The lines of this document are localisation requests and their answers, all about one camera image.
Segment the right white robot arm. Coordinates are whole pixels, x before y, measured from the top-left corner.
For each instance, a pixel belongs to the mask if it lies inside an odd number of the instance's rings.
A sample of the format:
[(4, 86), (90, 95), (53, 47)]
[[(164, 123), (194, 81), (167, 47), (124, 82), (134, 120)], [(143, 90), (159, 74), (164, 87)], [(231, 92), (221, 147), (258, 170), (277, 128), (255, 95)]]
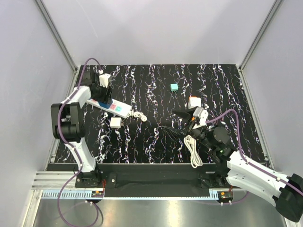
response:
[(215, 125), (207, 127), (228, 113), (235, 115), (236, 127), (239, 118), (234, 109), (208, 120), (208, 111), (202, 107), (173, 110), (173, 113), (187, 123), (182, 129), (164, 127), (174, 136), (182, 136), (187, 149), (196, 152), (200, 142), (209, 149), (208, 155), (217, 165), (214, 181), (219, 187), (228, 185), (242, 188), (272, 204), (284, 218), (298, 223), (303, 216), (303, 178), (297, 174), (291, 176), (270, 169), (246, 156), (241, 144), (235, 148), (225, 127)]

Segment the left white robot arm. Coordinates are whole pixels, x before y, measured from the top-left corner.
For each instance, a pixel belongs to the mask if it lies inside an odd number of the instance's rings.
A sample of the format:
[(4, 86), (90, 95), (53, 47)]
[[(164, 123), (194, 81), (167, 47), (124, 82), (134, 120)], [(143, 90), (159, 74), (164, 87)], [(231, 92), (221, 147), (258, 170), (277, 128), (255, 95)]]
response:
[(91, 155), (85, 141), (84, 104), (93, 99), (105, 107), (112, 104), (111, 75), (100, 70), (89, 73), (89, 78), (79, 83), (62, 102), (51, 105), (52, 130), (55, 139), (60, 140), (72, 153), (78, 165), (75, 173), (80, 187), (100, 187), (106, 185), (95, 158)]

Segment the white small charger adapter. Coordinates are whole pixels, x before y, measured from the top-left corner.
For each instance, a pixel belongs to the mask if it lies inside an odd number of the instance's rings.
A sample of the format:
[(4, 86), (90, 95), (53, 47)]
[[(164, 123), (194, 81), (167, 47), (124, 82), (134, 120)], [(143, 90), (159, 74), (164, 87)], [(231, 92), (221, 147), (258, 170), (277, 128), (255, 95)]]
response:
[(122, 126), (123, 126), (122, 118), (112, 117), (110, 119), (110, 127), (111, 128), (121, 128)]

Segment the teal small cube plug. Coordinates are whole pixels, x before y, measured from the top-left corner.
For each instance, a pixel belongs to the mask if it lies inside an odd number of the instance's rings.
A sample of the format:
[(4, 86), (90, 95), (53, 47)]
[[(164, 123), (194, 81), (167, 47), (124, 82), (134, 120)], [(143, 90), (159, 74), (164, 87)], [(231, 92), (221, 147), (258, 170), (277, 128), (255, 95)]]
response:
[(171, 91), (178, 91), (178, 84), (170, 84), (170, 90)]

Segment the blue cube socket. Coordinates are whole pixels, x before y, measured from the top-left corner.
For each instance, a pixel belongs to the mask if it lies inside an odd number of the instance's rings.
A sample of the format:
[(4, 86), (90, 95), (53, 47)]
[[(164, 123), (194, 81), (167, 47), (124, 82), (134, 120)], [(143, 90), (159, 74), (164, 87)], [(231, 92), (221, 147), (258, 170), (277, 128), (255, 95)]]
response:
[(111, 105), (112, 105), (112, 101), (110, 101), (109, 103), (103, 103), (103, 102), (98, 102), (98, 104), (103, 107), (103, 108), (106, 108), (108, 109)]

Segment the white cube socket adapter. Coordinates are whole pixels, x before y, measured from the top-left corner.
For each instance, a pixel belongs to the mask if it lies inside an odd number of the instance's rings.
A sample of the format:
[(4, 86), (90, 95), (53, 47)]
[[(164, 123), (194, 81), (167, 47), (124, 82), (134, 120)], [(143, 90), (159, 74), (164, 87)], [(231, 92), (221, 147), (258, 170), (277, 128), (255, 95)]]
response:
[(188, 100), (188, 108), (189, 109), (192, 109), (194, 107), (202, 107), (202, 101), (201, 101), (201, 98), (198, 97), (196, 99), (190, 99)]

